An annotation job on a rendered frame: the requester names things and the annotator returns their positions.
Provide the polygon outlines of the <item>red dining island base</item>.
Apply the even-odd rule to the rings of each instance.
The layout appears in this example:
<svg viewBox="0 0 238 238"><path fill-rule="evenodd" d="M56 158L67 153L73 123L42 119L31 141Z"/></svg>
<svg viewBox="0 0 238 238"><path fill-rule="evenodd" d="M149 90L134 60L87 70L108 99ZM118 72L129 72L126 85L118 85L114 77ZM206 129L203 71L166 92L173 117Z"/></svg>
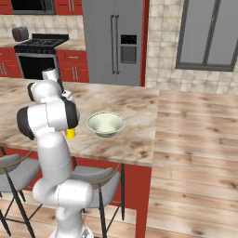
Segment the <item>red dining island base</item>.
<svg viewBox="0 0 238 238"><path fill-rule="evenodd" d="M33 157L32 159L36 159L36 152L33 152ZM88 158L75 158L73 156L71 160L73 170L78 165L98 165L98 168L106 168L106 165L111 165L112 168L116 167L113 162L103 162ZM137 210L135 238L145 238L152 168L141 165L121 164L118 171L122 171L122 166L125 167L125 208ZM42 171L39 171L31 181L30 187L27 188L32 190L32 185L41 178Z"/></svg>

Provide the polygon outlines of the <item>grey stool with black legs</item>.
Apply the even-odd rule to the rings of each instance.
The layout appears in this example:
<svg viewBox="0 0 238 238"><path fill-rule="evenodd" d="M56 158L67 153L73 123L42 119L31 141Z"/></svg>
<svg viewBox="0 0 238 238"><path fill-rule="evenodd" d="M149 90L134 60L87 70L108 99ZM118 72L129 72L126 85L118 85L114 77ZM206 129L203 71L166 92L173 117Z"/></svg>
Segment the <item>grey stool with black legs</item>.
<svg viewBox="0 0 238 238"><path fill-rule="evenodd" d="M40 171L39 161L30 158L32 152L28 152L23 157L17 153L7 155L4 148L1 146L0 152L2 153L2 156L0 157L0 197L2 196L3 192L11 193L13 195L6 213L3 214L0 210L0 221L2 222L8 235L11 235L7 221L11 221L12 219L7 218L7 214L13 202L16 202L23 220L13 219L12 221L25 224L31 237L35 238L30 220L42 205L39 205L28 217L22 202L26 201L23 190L27 187L30 187L31 181Z"/></svg>
<svg viewBox="0 0 238 238"><path fill-rule="evenodd" d="M120 164L116 169L97 168L78 165L73 173L72 179L88 182L94 190L94 197L89 208L97 208L100 214L102 238L107 238L107 232L118 210L121 210L122 219L125 219L125 167L119 172ZM105 223L104 207L115 202L118 204L109 225Z"/></svg>

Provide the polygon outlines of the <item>black microwave oven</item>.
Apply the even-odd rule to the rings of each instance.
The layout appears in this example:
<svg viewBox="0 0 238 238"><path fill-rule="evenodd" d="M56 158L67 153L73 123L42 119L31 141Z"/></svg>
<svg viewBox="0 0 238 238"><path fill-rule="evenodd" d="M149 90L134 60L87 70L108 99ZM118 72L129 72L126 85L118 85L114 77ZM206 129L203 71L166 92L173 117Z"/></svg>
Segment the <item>black microwave oven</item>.
<svg viewBox="0 0 238 238"><path fill-rule="evenodd" d="M10 0L15 15L54 15L54 0Z"/></svg>

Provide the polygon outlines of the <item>pale green bowl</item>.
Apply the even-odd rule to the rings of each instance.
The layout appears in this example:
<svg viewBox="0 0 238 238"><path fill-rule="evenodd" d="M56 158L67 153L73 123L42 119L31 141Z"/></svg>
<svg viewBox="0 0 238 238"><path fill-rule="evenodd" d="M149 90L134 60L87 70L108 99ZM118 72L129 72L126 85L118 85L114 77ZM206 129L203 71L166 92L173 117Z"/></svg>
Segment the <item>pale green bowl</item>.
<svg viewBox="0 0 238 238"><path fill-rule="evenodd" d="M103 138L113 137L126 125L126 119L115 112L97 112L86 120L87 128Z"/></svg>

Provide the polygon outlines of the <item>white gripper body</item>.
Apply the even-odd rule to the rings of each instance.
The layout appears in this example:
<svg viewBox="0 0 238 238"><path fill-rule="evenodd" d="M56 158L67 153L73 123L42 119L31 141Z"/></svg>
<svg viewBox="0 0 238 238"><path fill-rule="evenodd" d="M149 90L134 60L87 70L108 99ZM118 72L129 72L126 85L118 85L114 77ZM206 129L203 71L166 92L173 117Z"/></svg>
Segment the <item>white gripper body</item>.
<svg viewBox="0 0 238 238"><path fill-rule="evenodd" d="M65 97L67 100L74 102L73 94L69 90L64 90L62 96Z"/></svg>

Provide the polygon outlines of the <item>grey framed window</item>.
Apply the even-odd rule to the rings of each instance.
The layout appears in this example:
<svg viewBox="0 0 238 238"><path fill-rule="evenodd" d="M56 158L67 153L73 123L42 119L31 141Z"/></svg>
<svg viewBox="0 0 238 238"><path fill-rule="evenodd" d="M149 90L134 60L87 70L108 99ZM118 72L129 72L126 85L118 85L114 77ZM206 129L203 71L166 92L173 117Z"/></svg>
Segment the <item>grey framed window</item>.
<svg viewBox="0 0 238 238"><path fill-rule="evenodd" d="M238 60L238 0L184 0L176 68L232 72Z"/></svg>

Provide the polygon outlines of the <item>red wall cupboards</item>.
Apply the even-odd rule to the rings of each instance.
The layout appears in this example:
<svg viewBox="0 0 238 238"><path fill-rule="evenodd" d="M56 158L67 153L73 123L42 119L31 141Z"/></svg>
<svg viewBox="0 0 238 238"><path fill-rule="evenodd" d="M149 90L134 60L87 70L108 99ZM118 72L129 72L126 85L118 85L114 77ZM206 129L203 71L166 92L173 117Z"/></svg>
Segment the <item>red wall cupboards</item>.
<svg viewBox="0 0 238 238"><path fill-rule="evenodd" d="M0 15L12 15L13 10L10 0L0 0Z"/></svg>
<svg viewBox="0 0 238 238"><path fill-rule="evenodd" d="M54 0L57 15L81 15L82 0Z"/></svg>

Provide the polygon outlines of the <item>grey double-door fridge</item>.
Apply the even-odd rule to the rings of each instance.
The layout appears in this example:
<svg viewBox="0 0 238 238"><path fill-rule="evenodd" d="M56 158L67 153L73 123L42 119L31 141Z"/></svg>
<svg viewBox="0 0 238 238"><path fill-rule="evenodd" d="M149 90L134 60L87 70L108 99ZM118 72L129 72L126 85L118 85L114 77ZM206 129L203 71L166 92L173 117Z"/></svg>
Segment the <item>grey double-door fridge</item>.
<svg viewBox="0 0 238 238"><path fill-rule="evenodd" d="M89 82L139 86L143 0L82 0Z"/></svg>

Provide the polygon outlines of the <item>red tall side panel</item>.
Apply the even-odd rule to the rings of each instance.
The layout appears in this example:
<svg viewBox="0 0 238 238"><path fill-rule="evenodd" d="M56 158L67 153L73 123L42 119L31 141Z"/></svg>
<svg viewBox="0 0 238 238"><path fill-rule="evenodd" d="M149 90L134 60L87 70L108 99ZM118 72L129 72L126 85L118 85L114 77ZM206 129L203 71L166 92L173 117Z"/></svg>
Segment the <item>red tall side panel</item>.
<svg viewBox="0 0 238 238"><path fill-rule="evenodd" d="M140 79L139 79L140 86L145 86L149 9L150 9L150 0L143 0L143 23L141 30L141 61L140 61Z"/></svg>

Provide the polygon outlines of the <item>black stove with oven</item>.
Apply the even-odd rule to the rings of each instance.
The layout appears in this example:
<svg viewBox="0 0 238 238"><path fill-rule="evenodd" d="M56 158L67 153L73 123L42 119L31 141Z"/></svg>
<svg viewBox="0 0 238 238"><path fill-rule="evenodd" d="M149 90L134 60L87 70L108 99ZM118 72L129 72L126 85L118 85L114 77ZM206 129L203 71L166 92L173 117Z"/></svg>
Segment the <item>black stove with oven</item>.
<svg viewBox="0 0 238 238"><path fill-rule="evenodd" d="M33 33L32 38L14 46L24 79L42 80L42 71L59 71L56 46L69 40L68 34Z"/></svg>

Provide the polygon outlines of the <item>red base cupboards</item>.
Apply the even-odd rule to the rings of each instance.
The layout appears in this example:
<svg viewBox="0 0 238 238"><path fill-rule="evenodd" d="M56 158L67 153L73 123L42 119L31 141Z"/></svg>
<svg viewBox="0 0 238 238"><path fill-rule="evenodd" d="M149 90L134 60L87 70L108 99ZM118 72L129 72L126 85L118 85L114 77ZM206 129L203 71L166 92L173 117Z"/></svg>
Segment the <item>red base cupboards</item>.
<svg viewBox="0 0 238 238"><path fill-rule="evenodd" d="M22 77L13 47L0 47L0 77Z"/></svg>
<svg viewBox="0 0 238 238"><path fill-rule="evenodd" d="M88 83L86 52L84 50L58 50L59 72L63 82Z"/></svg>

